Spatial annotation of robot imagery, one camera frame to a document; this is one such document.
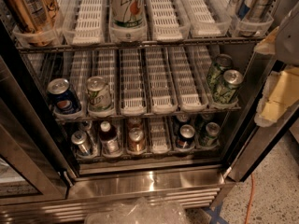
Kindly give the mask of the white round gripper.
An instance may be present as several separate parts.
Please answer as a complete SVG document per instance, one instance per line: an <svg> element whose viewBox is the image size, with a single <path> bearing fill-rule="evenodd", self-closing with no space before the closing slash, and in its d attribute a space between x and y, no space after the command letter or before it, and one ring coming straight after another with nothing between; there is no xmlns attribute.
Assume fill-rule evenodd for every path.
<svg viewBox="0 0 299 224"><path fill-rule="evenodd" d="M299 65L299 4L296 4L279 27L259 42L254 51L274 55L284 63ZM260 127L277 123L287 109L299 100L299 67L287 66L281 72L268 76L254 117Z"/></svg>

